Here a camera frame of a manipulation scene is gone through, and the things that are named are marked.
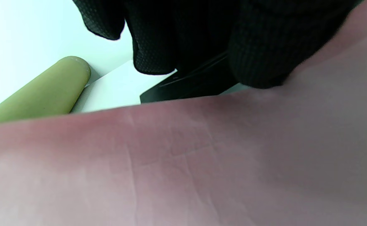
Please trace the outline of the person's left hand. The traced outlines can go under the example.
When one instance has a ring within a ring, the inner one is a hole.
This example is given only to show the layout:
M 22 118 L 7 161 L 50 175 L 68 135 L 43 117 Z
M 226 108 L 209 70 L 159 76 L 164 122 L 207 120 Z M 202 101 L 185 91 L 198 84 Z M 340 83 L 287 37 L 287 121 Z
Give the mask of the person's left hand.
M 189 73 L 226 53 L 239 83 L 281 86 L 327 44 L 358 0 L 75 0 L 84 25 L 119 40 L 127 25 L 140 73 Z

